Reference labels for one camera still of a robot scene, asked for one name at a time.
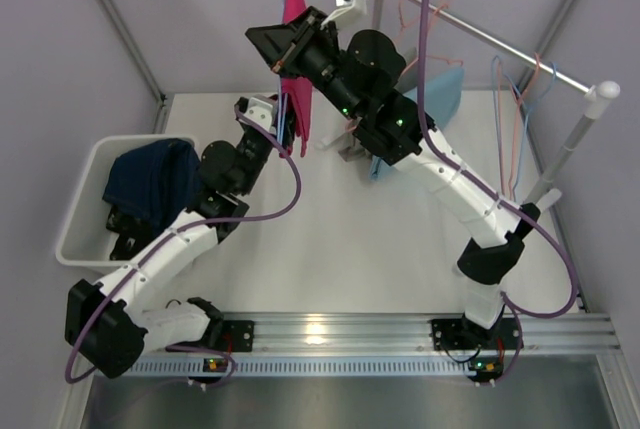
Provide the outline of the pink trousers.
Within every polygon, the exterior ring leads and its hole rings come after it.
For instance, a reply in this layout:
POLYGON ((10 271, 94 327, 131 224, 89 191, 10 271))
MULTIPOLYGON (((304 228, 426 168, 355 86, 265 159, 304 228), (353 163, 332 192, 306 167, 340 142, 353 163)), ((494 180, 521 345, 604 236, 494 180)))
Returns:
MULTIPOLYGON (((305 0, 284 0, 282 22, 290 23, 307 9, 305 0)), ((283 79, 283 95, 287 97, 287 111, 296 116, 295 135, 300 139, 300 156, 307 153, 311 128, 312 84, 308 79, 283 79)))

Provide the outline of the navy blue trousers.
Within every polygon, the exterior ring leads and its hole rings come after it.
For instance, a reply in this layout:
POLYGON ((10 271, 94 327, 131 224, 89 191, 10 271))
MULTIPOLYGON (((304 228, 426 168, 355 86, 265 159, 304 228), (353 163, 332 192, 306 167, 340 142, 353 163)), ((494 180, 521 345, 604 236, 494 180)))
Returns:
POLYGON ((114 161, 102 199, 161 233, 201 188, 193 145, 168 138, 130 150, 114 161))

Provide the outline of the black white patterned trousers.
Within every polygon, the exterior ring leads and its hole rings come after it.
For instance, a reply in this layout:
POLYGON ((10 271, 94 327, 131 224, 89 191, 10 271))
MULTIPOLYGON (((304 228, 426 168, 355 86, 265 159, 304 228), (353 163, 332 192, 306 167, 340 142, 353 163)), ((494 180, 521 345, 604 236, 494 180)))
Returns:
POLYGON ((159 227, 145 214, 117 205, 111 206, 105 227, 117 235, 109 253, 111 261, 131 260, 160 234, 159 227))

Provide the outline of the coral pink hanger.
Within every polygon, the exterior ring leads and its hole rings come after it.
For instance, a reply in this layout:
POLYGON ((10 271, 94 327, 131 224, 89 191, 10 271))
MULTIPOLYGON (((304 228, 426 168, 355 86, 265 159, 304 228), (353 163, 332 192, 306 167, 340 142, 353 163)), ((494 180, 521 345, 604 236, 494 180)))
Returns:
POLYGON ((516 116, 514 119, 513 132, 512 132, 512 146, 511 146, 511 161, 509 170, 509 179, 507 182, 508 195, 511 200, 516 199, 516 179, 518 169, 520 167, 519 157, 521 154, 520 144, 522 142, 522 119, 520 110, 524 105, 524 96, 519 91, 517 86, 513 83, 509 83, 511 95, 516 105, 516 116))

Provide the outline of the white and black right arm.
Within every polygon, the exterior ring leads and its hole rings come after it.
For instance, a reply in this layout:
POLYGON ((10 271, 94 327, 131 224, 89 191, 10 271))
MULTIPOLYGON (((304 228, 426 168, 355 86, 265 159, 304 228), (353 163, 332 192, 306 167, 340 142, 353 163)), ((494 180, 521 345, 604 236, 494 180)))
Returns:
POLYGON ((310 7, 287 24, 245 35, 272 72, 308 80, 356 121, 354 136, 366 151, 419 180, 466 227, 470 240, 457 261, 467 279, 461 334, 475 345, 495 339, 505 309, 502 279, 520 259, 539 209, 508 210, 426 112, 396 89, 406 61, 383 33, 361 30, 341 48, 336 24, 310 7))

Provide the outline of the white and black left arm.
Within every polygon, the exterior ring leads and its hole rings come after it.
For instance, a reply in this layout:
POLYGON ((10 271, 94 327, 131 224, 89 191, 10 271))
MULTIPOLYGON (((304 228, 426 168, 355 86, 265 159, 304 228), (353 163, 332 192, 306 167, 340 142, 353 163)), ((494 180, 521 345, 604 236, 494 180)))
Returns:
POLYGON ((195 259, 217 247, 245 219, 244 202, 273 150, 278 104, 272 97, 241 97, 234 110, 243 135, 203 151, 199 190, 185 209, 133 259, 95 283, 85 279, 69 291, 65 339, 72 351, 65 378, 83 356, 108 378, 129 370, 157 350, 181 346, 222 351, 224 315, 202 297, 159 310, 148 309, 156 294, 195 259))

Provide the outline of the grey trousers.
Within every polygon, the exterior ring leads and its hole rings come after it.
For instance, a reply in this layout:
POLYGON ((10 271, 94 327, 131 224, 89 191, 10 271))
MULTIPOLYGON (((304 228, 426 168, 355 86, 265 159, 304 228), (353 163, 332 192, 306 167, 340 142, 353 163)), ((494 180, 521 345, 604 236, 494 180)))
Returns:
MULTIPOLYGON (((403 53, 406 66, 399 76, 395 88, 400 92, 406 92, 416 86, 417 76, 412 73, 412 63, 416 61, 418 57, 418 49, 412 47, 411 49, 403 53)), ((347 123, 344 131, 344 138, 346 140, 345 145, 338 151, 339 155, 345 162, 354 162, 359 159, 373 158, 372 153, 367 150, 362 143, 354 136, 354 131, 359 125, 359 120, 350 121, 347 123)))

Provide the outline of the light blue trousers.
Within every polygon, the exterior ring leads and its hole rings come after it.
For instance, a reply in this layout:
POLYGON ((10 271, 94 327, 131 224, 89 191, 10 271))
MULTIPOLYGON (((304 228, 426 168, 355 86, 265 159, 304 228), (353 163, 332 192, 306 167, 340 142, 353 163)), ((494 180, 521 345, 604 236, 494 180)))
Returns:
MULTIPOLYGON (((438 129, 445 129, 456 115, 462 96, 465 70, 455 65, 425 82, 426 114, 438 129)), ((403 95, 417 102, 417 87, 403 92, 403 95)), ((394 172, 394 168, 378 157, 372 157, 369 179, 379 181, 394 172)))

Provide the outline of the white plastic laundry basket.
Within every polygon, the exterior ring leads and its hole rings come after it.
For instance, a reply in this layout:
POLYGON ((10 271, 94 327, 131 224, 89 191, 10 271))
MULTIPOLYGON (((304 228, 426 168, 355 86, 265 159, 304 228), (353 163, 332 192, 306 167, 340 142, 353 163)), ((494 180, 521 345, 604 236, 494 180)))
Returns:
POLYGON ((61 265, 87 269, 102 276, 123 264, 109 259, 117 235, 105 227, 110 206, 102 195, 111 167, 120 155, 170 137, 169 134, 116 135, 94 144, 56 245, 55 256, 61 265))

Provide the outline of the white and metal clothes rack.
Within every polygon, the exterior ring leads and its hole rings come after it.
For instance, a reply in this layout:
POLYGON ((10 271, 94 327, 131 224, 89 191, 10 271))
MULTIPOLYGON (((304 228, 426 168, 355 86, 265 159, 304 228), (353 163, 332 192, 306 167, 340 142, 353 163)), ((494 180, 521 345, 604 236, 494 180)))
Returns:
MULTIPOLYGON (((519 59, 522 63, 531 68, 532 74, 535 67, 534 53, 528 54, 521 51, 497 35, 488 32, 480 26, 448 11, 444 4, 435 6, 427 0, 410 0, 413 4, 421 8, 421 14, 425 15, 430 11, 432 15, 439 18, 453 27, 471 35, 483 43, 519 59)), ((373 27, 377 29, 380 25, 380 17, 384 0, 374 0, 373 27)), ((552 64, 542 63, 541 73, 552 74, 552 64)), ((574 126, 562 147, 545 168, 539 180, 531 189, 527 196, 527 202, 538 202, 548 198, 551 202, 557 200, 559 195, 555 192, 553 185, 562 168, 565 166, 571 155, 582 142, 594 123, 601 118, 610 104, 620 95, 620 86, 614 81, 604 81, 598 85, 587 86, 577 79, 560 72, 557 69, 556 83, 560 82, 583 94, 588 101, 588 106, 578 123, 574 126)))

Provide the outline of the aluminium mounting rail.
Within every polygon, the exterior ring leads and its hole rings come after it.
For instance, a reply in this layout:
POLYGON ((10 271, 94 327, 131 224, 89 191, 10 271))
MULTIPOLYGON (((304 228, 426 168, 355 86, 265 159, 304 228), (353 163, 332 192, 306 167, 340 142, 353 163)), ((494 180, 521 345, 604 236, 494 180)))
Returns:
MULTIPOLYGON (((435 347, 438 315, 408 313, 230 312, 254 322, 252 354, 266 356, 444 356, 435 347)), ((555 319, 521 316, 523 355, 619 354, 610 318, 574 313, 555 319)))

